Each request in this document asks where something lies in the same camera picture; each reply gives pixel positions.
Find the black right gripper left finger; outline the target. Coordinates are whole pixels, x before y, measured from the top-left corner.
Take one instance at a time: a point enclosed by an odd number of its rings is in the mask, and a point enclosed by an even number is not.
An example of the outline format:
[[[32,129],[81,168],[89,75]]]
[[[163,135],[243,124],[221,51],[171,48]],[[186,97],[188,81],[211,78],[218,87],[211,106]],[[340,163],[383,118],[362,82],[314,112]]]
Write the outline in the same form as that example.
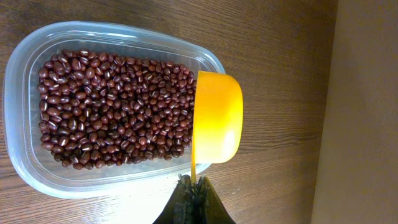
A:
[[[188,222],[188,208],[192,202],[192,183],[189,175],[179,175],[177,185],[154,224],[184,224]]]

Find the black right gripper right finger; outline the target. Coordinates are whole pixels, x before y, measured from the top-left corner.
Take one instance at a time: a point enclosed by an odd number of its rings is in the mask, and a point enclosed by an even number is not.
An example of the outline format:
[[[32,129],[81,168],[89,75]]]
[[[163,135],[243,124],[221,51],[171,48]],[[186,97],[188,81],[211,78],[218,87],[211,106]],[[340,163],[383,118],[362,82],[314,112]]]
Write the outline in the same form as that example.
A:
[[[196,184],[194,214],[199,223],[235,224],[216,193],[208,177],[200,177]]]

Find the yellow measuring scoop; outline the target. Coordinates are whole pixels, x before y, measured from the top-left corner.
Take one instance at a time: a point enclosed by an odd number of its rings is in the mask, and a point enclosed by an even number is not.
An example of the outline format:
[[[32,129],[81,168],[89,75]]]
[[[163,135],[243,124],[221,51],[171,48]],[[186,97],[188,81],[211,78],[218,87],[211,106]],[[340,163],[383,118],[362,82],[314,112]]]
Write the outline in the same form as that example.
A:
[[[193,114],[191,183],[196,165],[224,163],[236,154],[243,130],[243,93],[230,75],[199,71]]]

